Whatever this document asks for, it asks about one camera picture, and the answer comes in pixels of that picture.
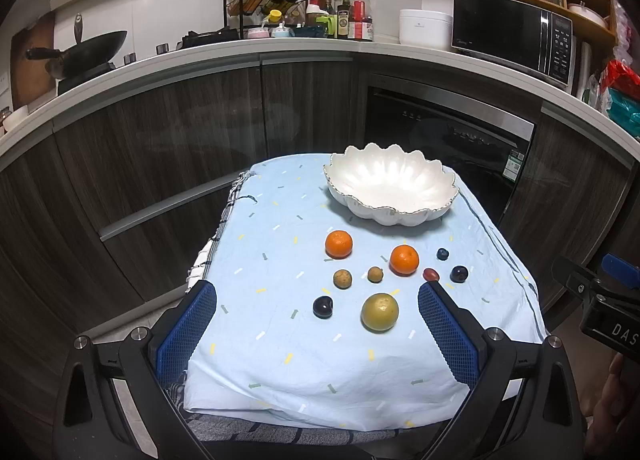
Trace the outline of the person's right hand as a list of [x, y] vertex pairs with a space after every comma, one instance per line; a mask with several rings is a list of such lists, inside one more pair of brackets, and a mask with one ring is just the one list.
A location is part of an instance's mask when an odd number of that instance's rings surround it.
[[615, 436], [620, 416], [625, 406], [625, 395], [620, 382], [624, 358], [617, 353], [608, 367], [608, 377], [602, 388], [601, 397], [594, 406], [592, 421], [587, 431], [585, 453], [597, 456], [605, 450]]

